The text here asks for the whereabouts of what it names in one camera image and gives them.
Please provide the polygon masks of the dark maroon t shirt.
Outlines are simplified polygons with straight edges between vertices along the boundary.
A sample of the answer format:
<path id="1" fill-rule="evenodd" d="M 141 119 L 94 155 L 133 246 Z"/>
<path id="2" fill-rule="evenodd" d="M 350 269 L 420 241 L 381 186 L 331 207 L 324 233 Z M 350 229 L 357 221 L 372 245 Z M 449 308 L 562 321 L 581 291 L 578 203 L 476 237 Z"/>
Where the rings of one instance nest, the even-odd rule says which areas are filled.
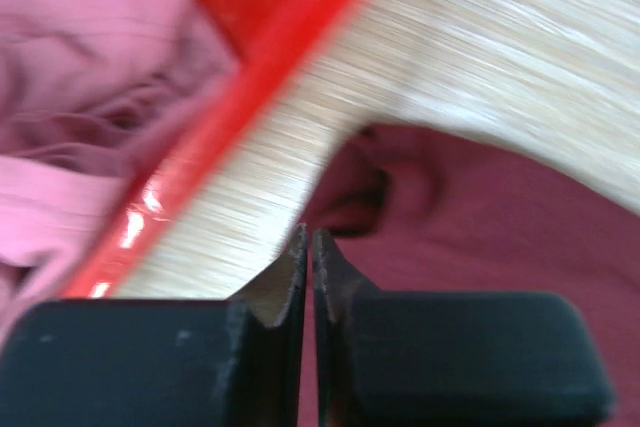
<path id="1" fill-rule="evenodd" d="M 639 422 L 639 218 L 520 154 L 373 124 L 334 154 L 301 219 L 393 290 L 545 290 L 586 317 Z"/>

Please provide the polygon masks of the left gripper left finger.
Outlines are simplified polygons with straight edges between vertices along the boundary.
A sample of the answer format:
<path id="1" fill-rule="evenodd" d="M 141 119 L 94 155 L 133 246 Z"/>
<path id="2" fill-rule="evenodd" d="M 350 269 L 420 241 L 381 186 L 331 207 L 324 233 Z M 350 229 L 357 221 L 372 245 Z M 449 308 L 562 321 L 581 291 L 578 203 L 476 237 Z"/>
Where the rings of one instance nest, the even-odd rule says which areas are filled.
<path id="1" fill-rule="evenodd" d="M 293 426 L 307 230 L 225 300 L 64 299 L 1 353 L 5 426 Z"/>

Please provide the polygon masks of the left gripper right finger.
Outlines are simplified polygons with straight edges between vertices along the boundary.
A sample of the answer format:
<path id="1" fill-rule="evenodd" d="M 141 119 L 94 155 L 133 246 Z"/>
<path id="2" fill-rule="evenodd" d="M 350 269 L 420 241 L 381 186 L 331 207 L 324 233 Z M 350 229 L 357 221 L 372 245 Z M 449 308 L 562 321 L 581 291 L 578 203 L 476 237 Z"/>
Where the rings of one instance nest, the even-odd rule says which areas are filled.
<path id="1" fill-rule="evenodd" d="M 322 426 L 596 426 L 615 389 L 579 310 L 540 291 L 391 291 L 312 240 Z"/>

